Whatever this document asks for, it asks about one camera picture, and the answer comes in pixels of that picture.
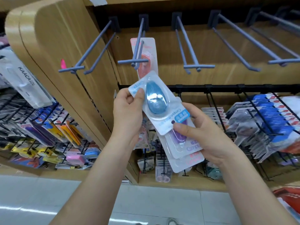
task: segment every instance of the purple correction tape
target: purple correction tape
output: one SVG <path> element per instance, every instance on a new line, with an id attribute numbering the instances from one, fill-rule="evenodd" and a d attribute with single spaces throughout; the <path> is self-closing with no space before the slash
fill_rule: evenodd
<path id="1" fill-rule="evenodd" d="M 184 120 L 184 121 L 182 122 L 182 124 L 187 125 L 187 120 Z M 176 130 L 174 130 L 174 129 L 172 129 L 172 131 L 173 131 L 173 134 L 174 134 L 176 140 L 178 141 L 178 143 L 184 143 L 184 142 L 185 142 L 185 140 L 186 140 L 186 138 L 187 138 L 186 136 L 181 135 L 180 133 L 178 133 L 178 132 L 177 132 Z"/>

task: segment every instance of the tiled floor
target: tiled floor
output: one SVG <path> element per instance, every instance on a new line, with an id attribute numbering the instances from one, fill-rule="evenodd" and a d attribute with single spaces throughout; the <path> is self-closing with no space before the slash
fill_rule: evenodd
<path id="1" fill-rule="evenodd" d="M 0 225 L 48 224 L 80 182 L 0 175 Z M 240 224 L 227 193 L 122 185 L 110 225 Z"/>

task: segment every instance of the wooden display rack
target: wooden display rack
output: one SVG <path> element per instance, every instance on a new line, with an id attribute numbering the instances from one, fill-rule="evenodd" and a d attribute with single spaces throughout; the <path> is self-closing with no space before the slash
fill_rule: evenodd
<path id="1" fill-rule="evenodd" d="M 137 37 L 138 24 L 135 24 L 133 20 L 132 24 L 126 24 L 128 28 L 121 26 L 122 32 L 113 39 L 91 74 L 84 75 L 83 70 L 78 70 L 79 80 L 74 74 L 58 73 L 58 70 L 61 68 L 62 59 L 65 60 L 67 67 L 77 63 L 99 35 L 99 28 L 107 23 L 107 16 L 134 16 L 135 12 L 149 13 L 150 16 L 160 12 L 161 15 L 167 16 L 172 11 L 198 11 L 199 13 L 206 11 L 209 13 L 211 9 L 249 9 L 249 7 L 258 4 L 281 6 L 299 3 L 299 0 L 106 0 L 108 5 L 93 7 L 89 0 L 40 0 L 30 3 L 32 1 L 36 0 L 15 0 L 14 4 L 1 5 L 7 1 L 0 0 L 0 7 L 6 6 L 0 8 L 0 12 L 5 12 L 0 17 L 5 18 L 5 32 L 10 45 L 26 67 L 100 148 L 106 145 L 113 129 L 113 96 L 115 91 L 118 92 L 119 90 L 118 83 L 130 85 L 137 81 L 137 72 L 130 65 L 118 65 L 117 61 L 132 58 L 130 38 Z M 269 60 L 269 57 L 265 53 L 253 46 L 234 29 L 225 24 L 219 24 L 218 30 L 237 51 L 250 63 L 262 68 L 261 72 L 247 70 L 217 35 L 207 28 L 207 21 L 200 25 L 191 23 L 192 25 L 185 26 L 185 29 L 199 62 L 215 64 L 216 67 L 203 69 L 200 73 L 192 70 L 192 74 L 187 75 L 183 69 L 175 32 L 171 30 L 170 26 L 161 26 L 159 17 L 152 20 L 150 16 L 150 30 L 146 36 L 155 38 L 159 74 L 167 85 L 300 83 L 299 64 L 289 64 L 284 68 L 278 65 L 268 65 L 266 61 Z M 199 19 L 197 19 L 199 21 L 196 20 L 196 22 L 202 22 L 201 17 L 203 15 L 199 15 Z M 262 28 L 287 47 L 300 53 L 299 38 L 271 26 L 269 22 L 257 22 L 255 26 Z M 270 47 L 280 57 L 287 58 L 286 53 L 270 44 L 269 41 L 259 37 L 254 32 L 250 32 L 248 28 L 245 30 L 262 44 Z M 105 47 L 107 38 L 110 38 L 111 35 L 112 31 L 108 30 L 104 40 L 100 39 L 85 60 L 85 69 L 91 68 Z M 183 43 L 183 49 L 188 54 L 185 43 Z M 189 55 L 187 55 L 187 62 L 191 63 Z M 220 106 L 230 107 L 236 100 L 233 99 L 232 93 L 215 93 L 215 95 L 221 102 L 217 102 Z M 185 93 L 182 96 L 185 102 L 191 102 L 197 106 L 208 106 L 208 103 L 204 101 L 205 95 L 203 93 Z M 12 166 L 4 160 L 0 160 L 0 163 Z M 288 172 L 271 164 L 267 168 L 271 173 L 284 174 L 275 176 L 273 181 L 267 181 L 270 187 L 299 180 L 298 169 Z M 70 180 L 83 180 L 88 173 L 76 170 L 52 172 L 26 169 L 25 171 L 41 177 Z M 133 184 L 226 191 L 223 182 L 205 178 L 196 171 L 191 171 L 188 177 L 173 175 L 172 181 L 167 184 L 155 182 L 155 175 L 152 172 L 147 174 L 139 174 L 139 172 L 135 155 L 132 154 L 125 176 Z"/>

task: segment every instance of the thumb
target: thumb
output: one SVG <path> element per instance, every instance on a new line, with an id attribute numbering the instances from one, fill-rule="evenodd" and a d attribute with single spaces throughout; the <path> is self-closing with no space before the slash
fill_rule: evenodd
<path id="1" fill-rule="evenodd" d="M 145 99 L 145 92 L 144 89 L 140 88 L 137 93 L 135 94 L 133 104 L 137 107 L 142 107 Z"/>
<path id="2" fill-rule="evenodd" d="M 173 128 L 181 135 L 193 138 L 195 140 L 197 140 L 200 136 L 199 129 L 196 129 L 188 125 L 184 125 L 176 122 L 174 123 Z"/>

